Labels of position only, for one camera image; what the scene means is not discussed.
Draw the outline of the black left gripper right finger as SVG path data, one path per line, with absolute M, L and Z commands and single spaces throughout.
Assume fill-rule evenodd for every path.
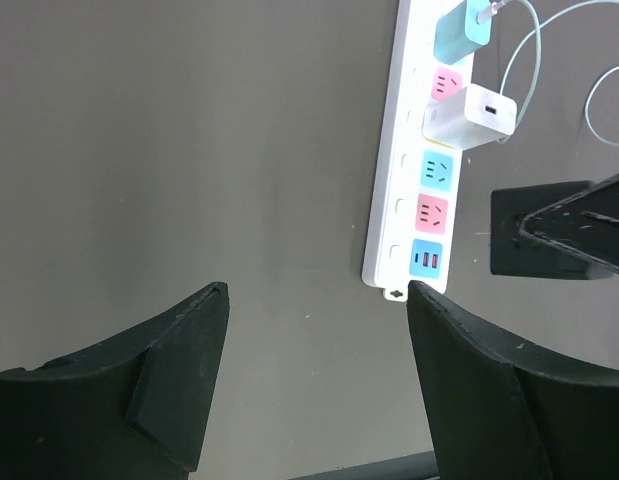
M 413 281 L 407 315 L 443 479 L 619 479 L 619 370 L 513 334 Z

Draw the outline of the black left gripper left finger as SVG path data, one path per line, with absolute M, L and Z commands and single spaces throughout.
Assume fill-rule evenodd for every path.
M 0 372 L 0 479 L 187 478 L 228 320 L 228 287 L 214 282 L 89 347 Z

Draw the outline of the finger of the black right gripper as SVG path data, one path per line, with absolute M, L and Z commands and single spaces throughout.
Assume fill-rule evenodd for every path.
M 619 173 L 528 214 L 519 232 L 619 275 Z

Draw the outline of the black cube power adapter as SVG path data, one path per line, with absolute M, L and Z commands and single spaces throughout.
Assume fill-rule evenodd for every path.
M 612 273 L 520 234 L 524 218 L 552 203 L 591 186 L 569 181 L 497 189 L 490 195 L 490 272 L 493 275 L 556 279 L 599 280 Z

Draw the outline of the white square charger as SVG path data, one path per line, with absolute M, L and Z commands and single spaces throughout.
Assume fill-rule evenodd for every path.
M 512 135 L 517 113 L 513 99 L 471 83 L 425 109 L 422 134 L 441 145 L 470 150 Z

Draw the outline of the white power strip coloured sockets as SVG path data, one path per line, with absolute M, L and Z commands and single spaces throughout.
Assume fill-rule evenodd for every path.
M 362 269 L 388 301 L 406 301 L 413 280 L 447 287 L 463 153 L 427 140 L 422 126 L 427 107 L 472 79 L 472 56 L 434 57 L 436 24 L 456 5 L 398 4 Z

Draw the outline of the teal USB charger plug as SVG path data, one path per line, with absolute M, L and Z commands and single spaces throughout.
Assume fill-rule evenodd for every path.
M 490 42 L 490 18 L 479 22 L 482 11 L 489 12 L 490 1 L 461 1 L 443 15 L 436 24 L 434 57 L 441 63 L 453 65 Z

